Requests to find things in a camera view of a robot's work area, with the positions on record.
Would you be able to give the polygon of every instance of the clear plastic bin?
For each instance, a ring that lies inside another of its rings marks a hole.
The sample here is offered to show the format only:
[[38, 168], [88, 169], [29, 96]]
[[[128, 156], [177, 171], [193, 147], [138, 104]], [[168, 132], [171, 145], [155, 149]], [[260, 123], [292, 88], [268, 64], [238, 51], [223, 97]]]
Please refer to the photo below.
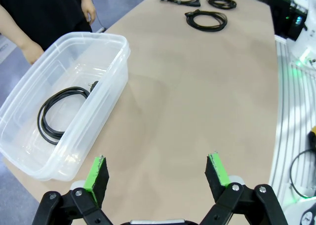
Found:
[[[74, 178], [121, 95], [127, 80], [130, 49], [126, 38], [111, 34], [70, 33], [36, 61], [0, 109], [0, 152], [20, 170], [42, 181]], [[67, 87], [90, 91], [85, 99], [69, 96], [46, 119], [65, 131], [58, 145], [46, 142], [37, 128], [42, 104]]]

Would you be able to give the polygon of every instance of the person's arm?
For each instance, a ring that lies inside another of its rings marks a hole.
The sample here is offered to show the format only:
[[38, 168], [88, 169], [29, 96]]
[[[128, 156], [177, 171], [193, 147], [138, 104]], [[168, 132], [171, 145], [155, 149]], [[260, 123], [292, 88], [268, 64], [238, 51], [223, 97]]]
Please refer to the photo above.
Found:
[[92, 24], [95, 20], [95, 8], [92, 3], [92, 0], [81, 0], [81, 9], [84, 13], [84, 16], [89, 24]]
[[0, 33], [14, 42], [23, 52], [26, 60], [33, 64], [43, 53], [43, 49], [32, 41], [15, 23], [11, 15], [0, 5]]

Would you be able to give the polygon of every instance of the bolt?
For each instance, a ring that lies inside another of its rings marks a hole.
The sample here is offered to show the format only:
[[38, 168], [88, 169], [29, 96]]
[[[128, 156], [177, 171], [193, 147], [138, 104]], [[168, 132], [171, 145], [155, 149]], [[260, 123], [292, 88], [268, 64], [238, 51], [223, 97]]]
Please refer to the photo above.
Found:
[[259, 188], [259, 191], [260, 191], [261, 193], [266, 193], [266, 192], [267, 192], [267, 189], [266, 189], [265, 187], [260, 187], [260, 188]]
[[233, 186], [232, 186], [232, 189], [233, 189], [234, 191], [238, 191], [238, 190], [239, 190], [239, 186], [238, 186], [238, 185], [233, 185]]
[[54, 199], [54, 198], [56, 198], [56, 194], [55, 193], [53, 193], [53, 194], [50, 194], [50, 196], [49, 196], [49, 199]]
[[81, 190], [76, 191], [76, 196], [80, 196], [80, 195], [82, 195], [82, 191]]

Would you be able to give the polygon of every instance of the beige tabletop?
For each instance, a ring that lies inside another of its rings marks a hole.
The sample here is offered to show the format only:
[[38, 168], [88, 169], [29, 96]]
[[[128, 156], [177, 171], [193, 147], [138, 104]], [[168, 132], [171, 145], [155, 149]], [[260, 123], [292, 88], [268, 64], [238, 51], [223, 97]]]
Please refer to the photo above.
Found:
[[[195, 7], [145, 0], [107, 31], [129, 41], [129, 81], [74, 181], [86, 178], [96, 156], [107, 158], [103, 211], [115, 225], [199, 223], [214, 204], [204, 175], [210, 152], [251, 188], [269, 180], [278, 104], [270, 9], [254, 0], [235, 0], [234, 10], [200, 1], [201, 10], [227, 15], [224, 30], [190, 27], [184, 13]], [[37, 200], [72, 184], [39, 182], [6, 164]]]

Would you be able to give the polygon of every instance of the blue floor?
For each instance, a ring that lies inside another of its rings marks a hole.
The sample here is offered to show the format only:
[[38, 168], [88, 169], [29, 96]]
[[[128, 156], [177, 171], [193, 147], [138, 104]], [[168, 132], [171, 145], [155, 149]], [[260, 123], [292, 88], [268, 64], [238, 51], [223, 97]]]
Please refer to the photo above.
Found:
[[[94, 32], [102, 26], [108, 28], [143, 0], [93, 0], [100, 24], [92, 24]], [[16, 48], [0, 64], [0, 107], [30, 65]], [[8, 171], [0, 154], [0, 225], [32, 224], [38, 202]]]

